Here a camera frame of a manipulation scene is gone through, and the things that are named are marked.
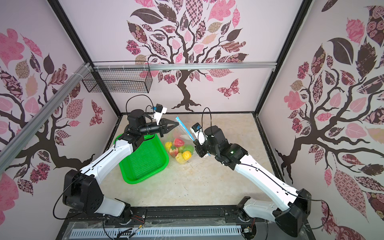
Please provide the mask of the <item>red apple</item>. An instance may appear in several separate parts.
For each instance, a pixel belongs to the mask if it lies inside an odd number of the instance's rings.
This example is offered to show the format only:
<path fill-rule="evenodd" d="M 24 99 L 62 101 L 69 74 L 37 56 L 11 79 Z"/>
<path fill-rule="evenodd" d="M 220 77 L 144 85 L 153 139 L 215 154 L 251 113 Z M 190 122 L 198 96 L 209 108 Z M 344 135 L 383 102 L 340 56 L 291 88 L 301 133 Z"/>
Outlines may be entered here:
<path fill-rule="evenodd" d="M 185 145 L 185 142 L 182 139 L 175 138 L 173 141 L 173 146 L 176 148 L 182 147 Z"/>

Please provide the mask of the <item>clear zip top bag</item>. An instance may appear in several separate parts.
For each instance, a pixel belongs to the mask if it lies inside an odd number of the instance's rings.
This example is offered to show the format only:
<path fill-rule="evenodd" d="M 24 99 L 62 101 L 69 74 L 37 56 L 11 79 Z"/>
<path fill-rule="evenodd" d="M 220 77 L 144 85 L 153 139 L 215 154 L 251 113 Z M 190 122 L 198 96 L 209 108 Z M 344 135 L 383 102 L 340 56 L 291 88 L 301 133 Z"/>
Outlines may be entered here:
<path fill-rule="evenodd" d="M 200 159 L 194 144 L 196 137 L 192 130 L 188 130 L 179 117 L 174 118 L 174 121 L 178 125 L 166 134 L 164 140 L 164 147 L 169 157 L 180 165 Z"/>

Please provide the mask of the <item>beige potato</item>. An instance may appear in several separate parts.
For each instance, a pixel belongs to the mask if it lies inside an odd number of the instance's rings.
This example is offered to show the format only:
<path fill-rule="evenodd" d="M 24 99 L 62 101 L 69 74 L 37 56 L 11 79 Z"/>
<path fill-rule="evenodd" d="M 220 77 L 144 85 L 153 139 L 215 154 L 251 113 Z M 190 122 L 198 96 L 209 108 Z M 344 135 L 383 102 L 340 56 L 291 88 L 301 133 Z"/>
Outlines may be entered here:
<path fill-rule="evenodd" d="M 183 154 L 182 154 L 182 153 L 178 153 L 178 154 L 176 155 L 175 159 L 176 159 L 176 161 L 177 161 L 179 164 L 181 164 L 181 165 L 183 165 L 183 164 L 185 164 L 185 163 L 187 162 L 187 161 L 183 158 Z"/>

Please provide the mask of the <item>red strawberry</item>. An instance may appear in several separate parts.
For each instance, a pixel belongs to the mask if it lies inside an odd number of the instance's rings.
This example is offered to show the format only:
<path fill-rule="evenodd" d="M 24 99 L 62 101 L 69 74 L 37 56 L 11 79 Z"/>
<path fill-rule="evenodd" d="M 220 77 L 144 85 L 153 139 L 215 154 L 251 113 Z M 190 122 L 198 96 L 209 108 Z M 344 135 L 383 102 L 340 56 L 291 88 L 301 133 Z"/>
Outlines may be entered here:
<path fill-rule="evenodd" d="M 175 158 L 179 154 L 179 149 L 171 147 L 169 150 L 169 154 L 172 158 Z"/>

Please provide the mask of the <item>green plastic basket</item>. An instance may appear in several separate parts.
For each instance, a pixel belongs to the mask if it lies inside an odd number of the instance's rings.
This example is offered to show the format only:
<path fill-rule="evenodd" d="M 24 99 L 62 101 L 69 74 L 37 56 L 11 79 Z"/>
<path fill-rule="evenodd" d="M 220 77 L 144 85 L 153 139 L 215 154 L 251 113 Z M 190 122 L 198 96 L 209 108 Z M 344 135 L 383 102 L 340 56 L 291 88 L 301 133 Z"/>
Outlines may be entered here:
<path fill-rule="evenodd" d="M 124 181 L 130 185 L 138 184 L 160 173 L 169 164 L 169 156 L 157 135 L 145 136 L 145 141 L 119 167 Z"/>

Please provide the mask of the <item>yellow orange fruit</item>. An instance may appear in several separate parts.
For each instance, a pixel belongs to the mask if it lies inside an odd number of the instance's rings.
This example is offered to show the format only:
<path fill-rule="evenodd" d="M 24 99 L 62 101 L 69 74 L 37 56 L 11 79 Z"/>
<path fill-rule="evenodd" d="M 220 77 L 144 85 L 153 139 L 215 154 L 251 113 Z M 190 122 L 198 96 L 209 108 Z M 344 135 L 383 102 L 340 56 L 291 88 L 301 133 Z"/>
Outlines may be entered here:
<path fill-rule="evenodd" d="M 166 149 L 166 151 L 168 152 L 168 151 L 171 149 L 172 146 L 173 146 L 173 143 L 172 143 L 172 142 L 166 142 L 166 143 L 165 143 L 165 149 Z"/>

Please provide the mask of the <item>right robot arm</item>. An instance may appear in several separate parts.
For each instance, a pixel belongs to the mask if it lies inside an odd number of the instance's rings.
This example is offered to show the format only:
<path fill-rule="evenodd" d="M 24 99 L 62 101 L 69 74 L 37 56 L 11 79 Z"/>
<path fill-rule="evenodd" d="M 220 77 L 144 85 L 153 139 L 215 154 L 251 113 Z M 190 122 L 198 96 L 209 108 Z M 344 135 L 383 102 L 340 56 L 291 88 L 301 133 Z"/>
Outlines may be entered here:
<path fill-rule="evenodd" d="M 240 220 L 247 222 L 257 218 L 271 221 L 287 235 L 294 238 L 299 236 L 314 202 L 307 190 L 297 190 L 278 179 L 243 147 L 229 143 L 217 126 L 203 129 L 196 123 L 191 127 L 191 132 L 196 137 L 195 150 L 201 158 L 207 154 L 214 156 L 220 164 L 246 177 L 271 199 L 265 202 L 244 197 L 238 204 Z"/>

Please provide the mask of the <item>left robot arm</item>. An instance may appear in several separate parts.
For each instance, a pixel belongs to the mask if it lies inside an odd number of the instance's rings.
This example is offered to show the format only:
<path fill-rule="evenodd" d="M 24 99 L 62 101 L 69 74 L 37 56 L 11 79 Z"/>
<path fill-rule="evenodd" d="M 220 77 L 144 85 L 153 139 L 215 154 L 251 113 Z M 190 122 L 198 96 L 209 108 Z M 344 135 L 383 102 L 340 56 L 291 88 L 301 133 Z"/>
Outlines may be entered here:
<path fill-rule="evenodd" d="M 79 171 L 70 170 L 65 175 L 64 190 L 59 196 L 63 204 L 79 213 L 102 214 L 127 224 L 133 215 L 130 204 L 106 197 L 100 184 L 123 159 L 139 149 L 146 141 L 145 136 L 162 137 L 179 125 L 178 122 L 163 119 L 162 115 L 155 112 L 147 122 L 150 116 L 143 110 L 132 111 L 124 132 L 108 151 Z"/>

